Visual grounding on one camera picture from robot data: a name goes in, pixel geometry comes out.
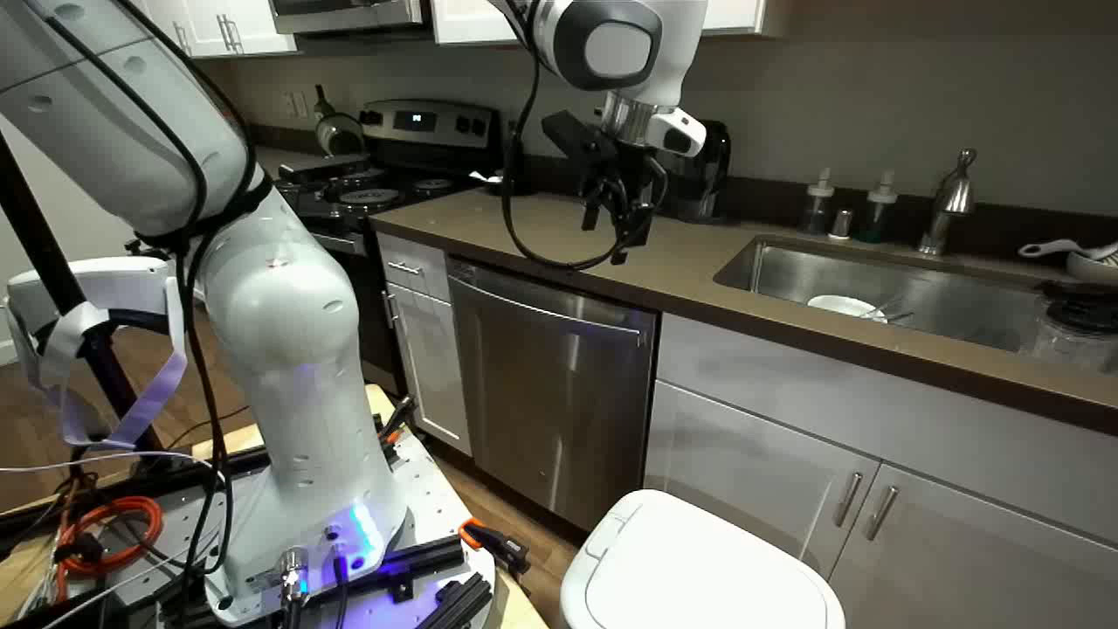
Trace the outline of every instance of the backsplash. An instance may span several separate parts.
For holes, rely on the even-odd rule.
[[[384,43],[367,55],[207,62],[259,125],[308,129],[316,83],[371,97],[465,97],[515,110],[528,55]],[[734,133],[734,174],[868,189],[886,166],[931,195],[979,146],[979,203],[1118,215],[1118,8],[1111,0],[797,0],[783,39],[705,39],[685,83]],[[552,76],[540,110],[600,97]],[[557,154],[530,125],[530,154]]]

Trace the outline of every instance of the upper cabinet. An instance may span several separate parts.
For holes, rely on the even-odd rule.
[[[516,43],[509,20],[490,0],[431,0],[433,43]]]
[[[292,33],[275,31],[269,0],[136,0],[136,8],[196,60],[296,48]]]
[[[507,18],[490,0],[431,0],[433,39],[439,44],[516,43]],[[705,33],[781,31],[781,0],[710,0]]]

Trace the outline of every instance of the kitchen sink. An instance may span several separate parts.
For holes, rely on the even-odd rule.
[[[736,250],[717,281],[776,301],[863,301],[876,321],[996,348],[1029,348],[1047,295],[1039,278],[974,272],[868,244],[760,238]]]

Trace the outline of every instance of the white wall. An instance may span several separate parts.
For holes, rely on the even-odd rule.
[[[20,136],[4,115],[0,133],[12,142],[53,234],[68,259],[124,255],[130,227],[106,212],[85,189],[73,186],[28,136]],[[33,267],[20,241],[14,238],[7,212],[0,212],[0,293],[4,281]],[[14,361],[7,324],[0,321],[0,362]]]
[[[335,103],[439,93],[515,110],[521,48],[380,44],[371,55],[237,60],[218,72],[265,125],[313,125],[313,83]],[[547,83],[541,110],[599,97]],[[734,174],[844,186],[897,166],[931,191],[953,149],[981,149],[985,203],[1118,215],[1114,0],[797,0],[776,43],[705,39],[685,103],[729,122]]]

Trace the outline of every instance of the wooden floor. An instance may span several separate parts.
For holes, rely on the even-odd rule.
[[[219,366],[207,324],[202,324],[202,344],[207,344],[207,362],[215,372],[219,412],[240,408],[244,394],[237,394],[235,380]],[[165,361],[165,338],[148,333],[124,333],[115,348],[134,385],[143,385]],[[99,389],[91,385],[87,372],[82,376],[82,392],[87,392],[87,397],[99,397]],[[188,380],[181,385],[168,412],[156,419],[156,434],[168,444],[181,428],[196,426],[198,419],[207,419],[202,389],[198,389],[198,376],[188,372]],[[237,428],[248,424],[253,424],[253,412],[237,412],[225,419],[226,428]],[[25,389],[25,376],[19,366],[0,366],[0,428],[4,428],[0,468],[68,460],[68,447],[61,439],[55,419],[45,412],[44,397]],[[196,444],[207,436],[210,428],[193,428],[181,444]],[[99,463],[99,470],[113,477],[113,475],[126,475],[130,463]],[[470,463],[444,460],[444,470],[480,520],[528,546],[534,566],[521,584],[534,602],[534,609],[547,615],[547,620],[558,624],[558,584],[578,546],[557,534],[540,518],[516,510],[509,500],[505,500],[505,493],[492,493],[480,475],[470,470]],[[64,481],[64,470],[0,475],[0,510],[14,510],[33,500],[44,500],[61,481]]]

